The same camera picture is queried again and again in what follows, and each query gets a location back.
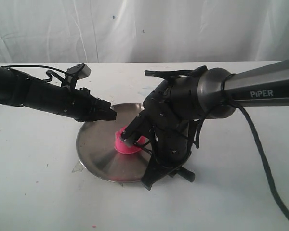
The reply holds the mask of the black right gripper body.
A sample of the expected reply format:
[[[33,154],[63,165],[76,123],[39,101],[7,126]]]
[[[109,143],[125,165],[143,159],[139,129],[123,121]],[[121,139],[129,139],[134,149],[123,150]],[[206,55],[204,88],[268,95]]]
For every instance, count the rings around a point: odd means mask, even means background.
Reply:
[[[183,121],[176,129],[162,130],[154,127],[154,136],[150,138],[152,154],[141,178],[142,185],[151,190],[154,183],[165,176],[176,174],[189,182],[194,182],[195,173],[183,165],[191,156],[195,137],[195,121]]]

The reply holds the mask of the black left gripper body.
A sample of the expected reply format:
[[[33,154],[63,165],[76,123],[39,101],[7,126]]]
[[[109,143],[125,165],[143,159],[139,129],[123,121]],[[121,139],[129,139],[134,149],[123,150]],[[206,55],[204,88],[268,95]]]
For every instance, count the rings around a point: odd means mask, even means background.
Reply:
[[[69,92],[62,102],[60,115],[78,122],[89,122],[89,115],[97,110],[111,108],[111,102],[90,95],[88,89]]]

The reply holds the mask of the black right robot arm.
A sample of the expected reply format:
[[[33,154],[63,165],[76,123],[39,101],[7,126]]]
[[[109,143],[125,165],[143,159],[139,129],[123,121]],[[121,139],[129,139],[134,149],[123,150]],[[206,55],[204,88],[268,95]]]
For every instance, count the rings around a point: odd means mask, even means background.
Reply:
[[[142,135],[152,146],[151,159],[141,179],[150,190],[164,176],[181,175],[194,181],[183,164],[191,147],[199,144],[206,119],[229,117],[243,107],[289,106],[289,60],[242,73],[223,68],[149,71],[162,82],[146,97]]]

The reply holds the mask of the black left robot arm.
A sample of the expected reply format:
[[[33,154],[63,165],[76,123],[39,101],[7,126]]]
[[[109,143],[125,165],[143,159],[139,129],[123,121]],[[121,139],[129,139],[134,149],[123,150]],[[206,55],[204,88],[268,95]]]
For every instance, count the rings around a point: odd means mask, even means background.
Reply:
[[[91,70],[81,63],[67,69],[46,66],[47,79],[38,79],[18,70],[19,65],[0,66],[0,104],[28,107],[72,118],[78,122],[114,121],[117,113],[111,102],[93,97],[87,88],[76,88]]]

